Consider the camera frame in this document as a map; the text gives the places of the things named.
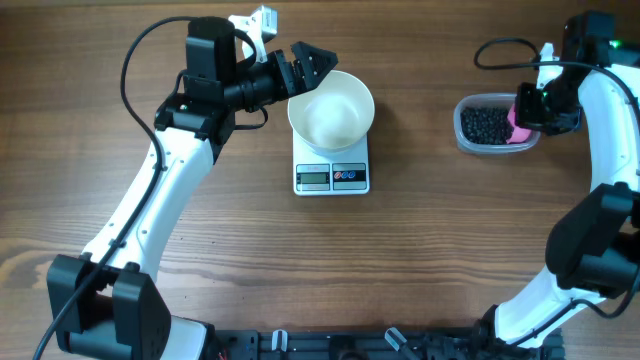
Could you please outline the pink scoop blue handle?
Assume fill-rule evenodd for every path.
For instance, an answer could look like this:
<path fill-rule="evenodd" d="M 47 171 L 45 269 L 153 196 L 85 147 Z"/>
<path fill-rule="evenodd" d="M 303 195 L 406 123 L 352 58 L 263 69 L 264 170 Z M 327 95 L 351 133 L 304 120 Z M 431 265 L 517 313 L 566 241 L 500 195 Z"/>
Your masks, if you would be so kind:
<path fill-rule="evenodd" d="M 528 140 L 531 135 L 531 130 L 526 128 L 521 128 L 516 124 L 516 108 L 515 105 L 512 105 L 508 115 L 507 121 L 511 126 L 512 132 L 510 137 L 507 139 L 506 143 L 511 144 L 520 144 L 524 143 Z"/>

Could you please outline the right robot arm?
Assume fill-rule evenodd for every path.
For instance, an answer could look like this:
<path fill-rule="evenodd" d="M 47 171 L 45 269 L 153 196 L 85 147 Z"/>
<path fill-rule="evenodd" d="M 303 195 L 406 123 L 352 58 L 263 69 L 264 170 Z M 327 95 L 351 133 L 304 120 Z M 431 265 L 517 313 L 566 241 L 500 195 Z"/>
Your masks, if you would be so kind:
<path fill-rule="evenodd" d="M 590 10 L 567 21 L 558 57 L 545 45 L 528 65 L 539 76 L 517 90 L 517 126 L 555 136 L 586 121 L 591 190 L 552 228 L 544 268 L 476 322 L 473 356 L 531 357 L 581 310 L 615 319 L 639 292 L 639 235 L 621 230 L 639 225 L 639 47 Z"/>

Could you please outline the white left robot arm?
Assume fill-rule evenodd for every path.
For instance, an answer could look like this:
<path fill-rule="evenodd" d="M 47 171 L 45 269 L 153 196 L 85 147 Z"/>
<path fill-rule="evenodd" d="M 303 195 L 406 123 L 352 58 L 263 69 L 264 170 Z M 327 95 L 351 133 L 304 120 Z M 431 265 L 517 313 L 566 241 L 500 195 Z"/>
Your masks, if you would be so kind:
<path fill-rule="evenodd" d="M 53 320 L 45 341 L 94 359 L 222 359 L 213 325 L 173 316 L 156 279 L 186 203 L 217 163 L 239 111 L 316 89 L 334 52 L 304 42 L 260 57 L 236 57 L 257 41 L 231 21 L 187 18 L 186 66 L 144 130 L 151 145 L 109 222 L 76 257 L 59 255 L 46 281 Z"/>

